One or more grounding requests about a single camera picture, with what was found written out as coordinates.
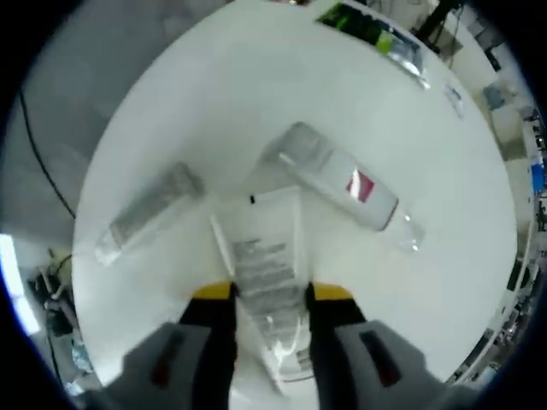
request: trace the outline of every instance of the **white round table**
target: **white round table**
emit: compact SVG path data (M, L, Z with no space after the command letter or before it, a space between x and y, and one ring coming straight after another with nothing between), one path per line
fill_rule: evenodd
M405 254L303 188L316 279L350 290L444 381L479 341L516 252L508 177L494 137L450 70L426 51L430 90L368 44L316 23L334 5L238 0L169 47L133 86L89 168L74 234L74 295L104 384L123 356L177 320L199 286L226 278L209 216L221 198L293 181L256 168L264 147L304 121L388 185L426 231ZM461 94L461 119L444 94ZM205 184L198 207L112 266L95 244L146 184L184 161Z

